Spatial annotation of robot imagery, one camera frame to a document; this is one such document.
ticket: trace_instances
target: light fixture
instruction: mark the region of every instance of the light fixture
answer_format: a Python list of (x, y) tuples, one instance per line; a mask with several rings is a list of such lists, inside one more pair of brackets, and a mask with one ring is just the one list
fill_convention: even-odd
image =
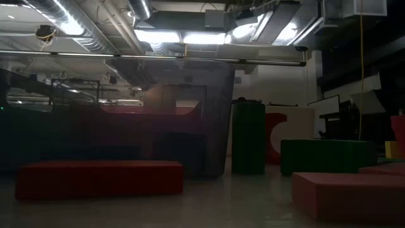
[(186, 44), (223, 44), (225, 42), (225, 33), (220, 34), (189, 34), (184, 37)]
[(16, 4), (0, 4), (0, 6), (18, 7), (18, 5), (16, 5)]
[(161, 42), (180, 42), (180, 37), (177, 32), (171, 31), (144, 31), (134, 30), (140, 41), (148, 42), (150, 44)]
[(269, 11), (265, 14), (260, 15), (260, 18), (258, 16), (258, 28), (256, 29), (256, 31), (253, 33), (251, 41), (257, 41), (259, 39), (259, 36), (261, 35), (261, 33), (263, 32), (263, 30), (265, 29), (268, 21), (270, 20), (270, 18), (273, 16), (273, 12)]
[(231, 35), (227, 35), (225, 38), (225, 44), (230, 44), (232, 42)]
[(113, 54), (58, 53), (62, 56), (114, 57)]
[(6, 54), (51, 54), (45, 51), (13, 51), (13, 50), (0, 50), (0, 53)]
[(256, 25), (257, 25), (257, 23), (241, 25), (234, 29), (234, 31), (232, 32), (232, 35), (234, 35), (234, 37), (236, 37), (238, 39), (245, 37), (245, 36), (249, 35), (250, 33), (254, 32)]

